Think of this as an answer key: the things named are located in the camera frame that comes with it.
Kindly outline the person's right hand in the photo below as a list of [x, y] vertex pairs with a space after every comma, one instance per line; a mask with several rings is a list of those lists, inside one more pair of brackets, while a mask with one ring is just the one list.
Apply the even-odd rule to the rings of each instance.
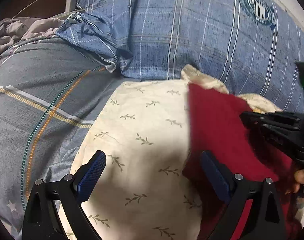
[[304, 185], [304, 170], [298, 170], [294, 173], [285, 194], [298, 193], [301, 185]]

